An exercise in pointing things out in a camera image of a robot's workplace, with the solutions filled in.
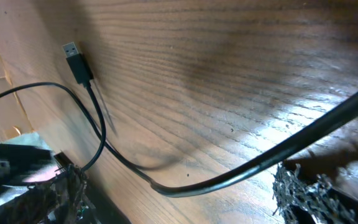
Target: usb plug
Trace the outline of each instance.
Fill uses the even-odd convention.
[[[87,87],[90,85],[90,80],[93,79],[92,71],[86,62],[84,56],[78,52],[74,42],[62,46],[66,54],[66,61],[70,66],[71,72],[78,84]]]

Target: thin black cable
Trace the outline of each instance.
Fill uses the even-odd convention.
[[[90,113],[88,112],[88,110],[85,108],[84,104],[81,102],[81,100],[70,90],[68,89],[67,87],[61,85],[61,84],[58,84],[58,83],[53,83],[53,82],[38,82],[38,83],[31,83],[31,84],[27,84],[27,85],[22,85],[22,86],[18,86],[18,87],[15,87],[15,88],[12,88],[10,90],[7,90],[5,92],[2,92],[0,93],[0,98],[8,95],[8,94],[11,94],[11,93],[14,93],[16,91],[19,91],[19,90],[23,90],[23,89],[26,89],[26,88],[32,88],[32,87],[35,87],[35,86],[55,86],[55,87],[59,87],[61,88],[62,90],[65,90],[74,100],[74,102],[80,107],[80,109],[82,110],[82,112],[84,113],[84,115],[86,116],[86,118],[88,119],[88,121],[91,121],[91,125],[92,125],[92,128],[94,130],[98,130],[94,121],[91,119],[91,115]],[[100,109],[100,106],[99,106],[99,103],[91,89],[91,84],[88,83],[86,85],[86,90],[88,91],[89,93],[89,96],[91,97],[92,99],[92,102],[94,104],[94,107],[96,109],[96,112],[99,116],[99,120],[100,120],[100,126],[101,126],[101,130],[102,130],[102,135],[100,135],[99,131],[98,131],[98,138],[100,139],[100,145],[99,145],[99,149],[96,151],[96,154],[94,155],[94,157],[89,161],[89,163],[87,163],[87,165],[85,165],[81,170],[82,171],[86,171],[87,169],[89,169],[95,162],[96,160],[98,159],[98,157],[100,156],[100,154],[102,153],[102,150],[103,150],[103,147],[104,147],[104,143],[106,142],[106,125],[104,124],[104,118],[103,118],[103,114],[101,112],[101,109]]]
[[[63,88],[65,91],[67,91],[70,94],[71,97],[73,97],[74,101],[77,103],[77,105],[80,107],[80,109],[82,110],[88,121],[90,122],[96,135],[102,139],[103,134],[100,135],[100,132],[96,124],[92,120],[91,115],[86,110],[82,102],[66,87],[61,86],[59,84],[55,86]],[[14,89],[12,89],[13,91],[10,90],[10,92],[8,90],[7,94],[17,91]],[[297,132],[296,134],[290,136],[288,139],[284,140],[283,142],[271,148],[270,150],[262,153],[261,155],[257,156],[251,161],[246,162],[240,167],[233,169],[227,173],[221,174],[215,178],[206,180],[204,182],[187,185],[183,187],[166,187],[164,185],[156,183],[149,176],[141,172],[136,167],[135,164],[129,162],[120,153],[118,153],[115,150],[114,146],[110,146],[106,142],[104,144],[120,162],[122,162],[126,167],[128,167],[130,170],[135,172],[137,175],[139,175],[139,177],[149,182],[151,187],[154,190],[156,190],[158,193],[165,195],[167,197],[190,197],[190,196],[206,194],[209,192],[213,192],[215,190],[223,189],[230,185],[236,184],[242,180],[245,180],[246,178],[249,178],[269,168],[270,166],[280,161],[283,161],[284,159],[290,157],[291,155],[301,151],[305,147],[309,146],[310,144],[313,144],[315,141],[333,132],[337,128],[341,127],[342,125],[346,124],[347,122],[351,121],[356,117],[358,117],[358,92],[355,95],[348,98],[346,101],[342,102],[334,109],[332,109],[330,112],[326,113],[325,115],[323,115],[322,117],[311,123],[309,126],[305,127],[304,129]]]

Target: thick black cable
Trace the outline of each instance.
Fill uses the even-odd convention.
[[[92,125],[93,129],[98,130],[96,125],[95,125],[95,123],[94,123],[94,121],[91,119],[90,113],[85,108],[85,106],[81,102],[81,100],[70,89],[68,89],[67,87],[65,87],[65,86],[63,86],[61,84],[58,84],[58,83],[38,82],[38,83],[31,83],[31,84],[27,84],[27,85],[18,86],[18,87],[15,87],[15,88],[12,88],[10,90],[7,90],[5,92],[0,93],[0,98],[6,96],[8,94],[14,93],[16,91],[23,90],[23,89],[26,89],[26,88],[32,88],[32,87],[35,87],[35,86],[55,86],[55,87],[61,88],[62,90],[65,90],[73,98],[74,102],[80,107],[80,109],[82,110],[82,112],[84,113],[84,115],[86,116],[88,121],[91,122],[91,125]],[[94,95],[94,93],[93,93],[93,91],[91,89],[91,84],[90,83],[87,84],[85,86],[85,88],[87,89],[87,91],[89,93],[89,96],[91,97],[92,102],[93,102],[93,104],[95,106],[96,112],[97,112],[97,114],[99,116],[102,135],[100,135],[100,133],[98,131],[98,138],[100,138],[100,140],[101,140],[100,145],[99,145],[99,149],[97,150],[97,152],[94,155],[94,157],[89,161],[89,163],[87,163],[87,165],[85,165],[81,169],[82,171],[86,171],[87,169],[89,169],[96,162],[96,160],[98,159],[98,157],[102,153],[104,143],[106,142],[106,125],[104,124],[104,118],[103,118],[103,114],[101,112],[99,103],[98,103],[98,101],[97,101],[97,99],[96,99],[96,97],[95,97],[95,95]]]
[[[74,101],[77,103],[77,105],[80,107],[80,109],[82,110],[88,121],[91,123],[96,135],[99,138],[101,138],[102,135],[100,135],[100,132],[98,131],[96,124],[92,120],[92,117],[89,114],[89,112],[83,106],[82,102],[66,87],[61,86],[59,84],[55,86],[58,86],[60,88],[63,87],[63,89],[66,90],[71,97],[73,97]],[[291,137],[284,140],[283,142],[276,145],[275,147],[271,148],[270,150],[266,151],[265,153],[241,165],[240,167],[233,169],[227,173],[221,174],[215,178],[206,180],[204,182],[200,182],[193,185],[187,185],[183,187],[166,187],[164,185],[156,183],[149,176],[141,172],[133,163],[129,162],[122,155],[120,155],[120,153],[118,153],[115,150],[114,146],[110,146],[107,143],[105,143],[105,146],[126,167],[128,167],[130,170],[135,172],[141,178],[149,182],[151,187],[154,190],[156,190],[158,193],[165,195],[167,197],[189,197],[189,196],[195,196],[195,195],[201,195],[201,194],[213,192],[215,190],[219,190],[228,187],[230,185],[236,184],[242,180],[245,180],[246,178],[249,178],[269,168],[270,166],[280,161],[283,161],[284,159],[290,157],[291,155],[301,151],[305,147],[309,146],[310,144],[313,144],[315,141],[333,132],[337,128],[341,127],[342,125],[346,124],[347,122],[351,121],[356,117],[358,117],[358,92],[355,95],[351,96],[346,101],[342,102],[334,109],[332,109],[330,112],[326,113],[325,115],[323,115],[322,117],[311,123],[309,126],[305,127],[301,131],[292,135]]]

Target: metal usb tip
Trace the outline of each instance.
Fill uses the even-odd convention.
[[[75,46],[74,42],[65,44],[62,47],[63,47],[63,50],[65,51],[67,57],[71,57],[73,55],[78,54],[78,50],[77,50],[77,47]]]

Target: wooden floor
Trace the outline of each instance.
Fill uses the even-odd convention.
[[[62,83],[96,118],[61,49],[71,41],[94,71],[108,139],[167,186],[247,162],[358,90],[358,1],[0,0],[0,56],[13,85]],[[18,95],[56,152],[90,160],[99,142],[66,93]],[[358,199],[358,118],[291,159]],[[272,216],[274,173],[167,198],[105,150],[88,175],[133,223],[283,223]]]

